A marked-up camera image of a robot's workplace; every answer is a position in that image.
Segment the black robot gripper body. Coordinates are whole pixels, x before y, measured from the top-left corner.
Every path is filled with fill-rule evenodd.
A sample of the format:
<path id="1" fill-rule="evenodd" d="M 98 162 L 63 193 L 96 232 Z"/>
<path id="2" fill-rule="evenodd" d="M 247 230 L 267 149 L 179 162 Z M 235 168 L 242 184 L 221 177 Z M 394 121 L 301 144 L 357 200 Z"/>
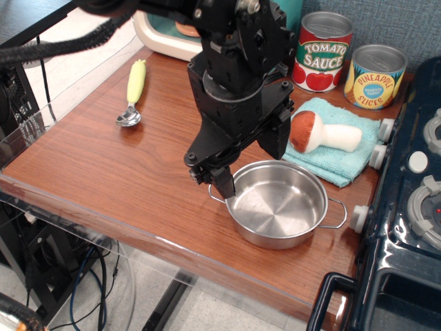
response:
<path id="1" fill-rule="evenodd" d="M 204 54 L 198 54 L 188 64 L 187 73 L 202 120 L 184 157 L 188 167 L 230 166 L 245 148 L 257 142 L 272 117 L 283 119 L 291 115 L 292 82 L 282 80 L 267 85 L 262 75 L 245 75 L 244 64 L 239 69 L 239 72 L 232 72 L 228 66 L 220 69 L 228 78 L 245 79 L 246 88 L 232 92 L 209 74 Z"/>

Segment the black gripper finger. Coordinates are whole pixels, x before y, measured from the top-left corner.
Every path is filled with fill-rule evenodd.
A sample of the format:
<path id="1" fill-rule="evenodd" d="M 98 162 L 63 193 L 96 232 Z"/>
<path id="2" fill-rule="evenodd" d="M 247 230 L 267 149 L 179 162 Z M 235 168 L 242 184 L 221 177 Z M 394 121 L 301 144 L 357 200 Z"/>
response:
<path id="1" fill-rule="evenodd" d="M 198 165 L 190 168 L 189 173 L 198 185 L 212 184 L 224 199 L 235 195 L 234 180 L 229 167 L 204 168 Z"/>
<path id="2" fill-rule="evenodd" d="M 273 159 L 281 159 L 288 144 L 291 117 L 272 117 L 257 138 L 259 146 Z"/>

